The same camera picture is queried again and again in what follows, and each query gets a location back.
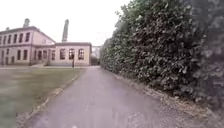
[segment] tall chimney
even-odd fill
[[[10,30],[10,29],[9,29],[9,27],[7,27],[5,30],[8,31],[8,30]]]
[[[63,35],[62,35],[62,42],[67,42],[68,24],[69,24],[69,20],[67,19],[67,20],[65,20],[64,31],[63,31]]]
[[[24,21],[23,27],[24,28],[29,27],[29,24],[30,24],[30,20],[28,18],[26,18]]]

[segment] white sky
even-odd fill
[[[30,19],[45,34],[60,42],[66,19],[69,19],[68,41],[102,45],[111,37],[117,10],[130,0],[0,0],[0,31],[23,26]]]

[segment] lawn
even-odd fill
[[[32,111],[80,69],[0,69],[0,128],[14,128],[16,115]]]

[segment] roof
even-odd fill
[[[36,28],[35,26],[30,26],[30,27],[25,27],[25,28],[15,28],[15,29],[10,29],[10,30],[0,31],[0,34],[8,34],[8,33],[12,33],[12,32],[19,32],[19,31],[26,31],[26,30],[34,30],[36,32],[39,32],[43,36],[47,37],[51,41],[56,42],[52,38],[50,38],[48,35],[46,35],[44,32],[40,31],[40,29]]]
[[[36,47],[36,48],[54,48],[55,44],[50,44],[50,45],[35,44],[33,46]]]
[[[92,46],[90,42],[57,42],[56,46]]]

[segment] tall hedge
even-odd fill
[[[219,98],[209,94],[211,88],[217,87],[215,76],[219,75],[219,81],[224,80],[223,49],[217,47],[217,41],[214,46],[210,43],[213,39],[208,38],[212,32],[218,34],[220,31],[209,28],[214,20],[203,22],[207,19],[199,13],[207,8],[202,1],[192,1],[133,0],[123,6],[117,29],[101,49],[101,66],[174,96],[209,103],[218,100],[215,104],[222,105],[224,91],[219,91]],[[213,9],[212,2],[206,2],[210,6],[208,13],[211,13],[207,18],[213,15],[215,18],[215,12],[222,8],[216,3],[218,10]],[[217,63],[214,63],[218,57],[212,54],[214,52],[220,53]]]

